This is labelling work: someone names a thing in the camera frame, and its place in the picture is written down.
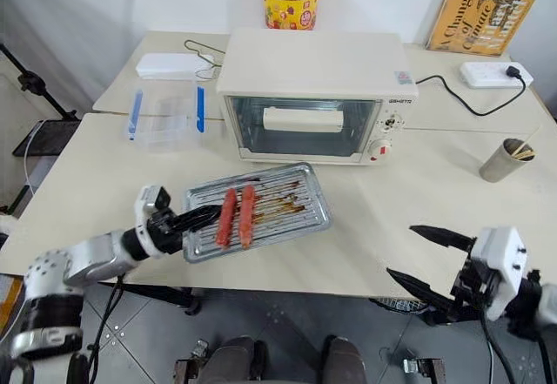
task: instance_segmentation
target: book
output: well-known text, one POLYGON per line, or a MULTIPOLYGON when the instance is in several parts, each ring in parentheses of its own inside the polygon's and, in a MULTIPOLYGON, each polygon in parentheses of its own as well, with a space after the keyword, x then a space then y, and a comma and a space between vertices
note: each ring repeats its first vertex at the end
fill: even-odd
POLYGON ((444 0, 427 49, 500 56, 533 3, 534 0, 444 0))

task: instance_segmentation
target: pen holder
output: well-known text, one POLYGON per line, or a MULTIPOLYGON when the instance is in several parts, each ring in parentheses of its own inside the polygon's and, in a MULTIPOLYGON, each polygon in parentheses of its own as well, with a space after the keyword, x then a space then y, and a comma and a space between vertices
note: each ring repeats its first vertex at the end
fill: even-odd
MULTIPOLYGON (((523 159, 513 157, 512 154, 520 145, 522 145, 522 140, 506 138, 502 145, 491 155, 491 158, 480 168, 480 176, 488 182, 499 182, 511 172, 516 171, 534 159, 534 155, 523 159)), ((534 149, 526 144, 517 156, 520 156, 523 152, 534 152, 534 149)))

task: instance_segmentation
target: white wall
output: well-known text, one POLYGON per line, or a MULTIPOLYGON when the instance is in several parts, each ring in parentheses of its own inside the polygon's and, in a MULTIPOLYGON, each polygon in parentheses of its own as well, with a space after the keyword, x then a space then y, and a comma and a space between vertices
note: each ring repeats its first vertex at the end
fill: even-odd
MULTIPOLYGON (((392 31, 424 43, 441 0, 320 0, 317 29, 392 31)), ((536 0, 510 45, 557 113, 557 0, 536 0)), ((262 26, 261 0, 4 0, 4 41, 69 108, 89 110, 145 30, 262 26)))

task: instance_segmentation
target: white table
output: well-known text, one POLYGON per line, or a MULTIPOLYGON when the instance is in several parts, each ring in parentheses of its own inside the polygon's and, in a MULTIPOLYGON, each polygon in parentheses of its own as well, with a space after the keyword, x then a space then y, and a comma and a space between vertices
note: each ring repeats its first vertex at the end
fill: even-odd
MULTIPOLYGON (((93 110, 127 115, 138 82, 135 68, 141 57, 148 52, 193 53, 184 48, 184 41, 188 38, 225 51, 229 36, 226 34, 148 31, 112 85, 93 105, 93 110)), ((491 110, 507 101, 516 92, 515 89, 470 90, 459 76, 459 67, 464 62, 508 62, 510 61, 508 55, 496 58, 427 51, 423 46, 417 44, 405 44, 405 50, 416 80, 433 74, 443 75, 449 86, 461 93, 462 97, 477 111, 491 110)), ((211 54, 206 49, 202 49, 202 52, 211 54)), ((219 63, 222 63, 221 56, 215 55, 215 59, 219 63)), ((222 98, 215 92, 216 81, 202 82, 201 85, 205 87, 206 117, 222 119, 220 113, 222 98)), ((419 102, 407 122, 409 128, 526 134, 536 129, 545 113, 539 107, 538 99, 530 90, 507 108, 483 118, 475 117, 466 110, 449 95, 439 80, 428 81, 421 85, 419 94, 419 102)), ((157 111, 150 108, 149 105, 145 105, 142 107, 142 113, 157 114, 157 111)))
MULTIPOLYGON (((25 210, 0 253, 0 272, 22 274, 35 256, 113 229, 133 226, 144 184, 164 185, 179 211, 187 188, 269 165, 240 162, 223 122, 209 121, 200 147, 147 154, 125 140, 125 116, 88 114, 25 210)), ((408 294, 386 267, 448 293, 465 254, 427 242, 412 224, 476 235, 483 226, 514 225, 529 265, 557 282, 557 131, 545 119, 531 164, 499 184, 477 170, 500 133, 406 130, 381 167, 314 166, 332 227, 282 244, 190 265, 181 253, 148 259, 128 281, 365 296, 408 294)))

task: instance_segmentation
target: oven door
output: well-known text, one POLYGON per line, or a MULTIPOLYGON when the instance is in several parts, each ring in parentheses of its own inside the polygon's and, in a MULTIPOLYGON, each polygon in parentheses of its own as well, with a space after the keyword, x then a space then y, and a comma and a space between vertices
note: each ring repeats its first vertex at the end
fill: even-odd
POLYGON ((361 155, 381 103, 306 98, 227 99, 240 148, 255 156, 325 156, 339 161, 361 155))

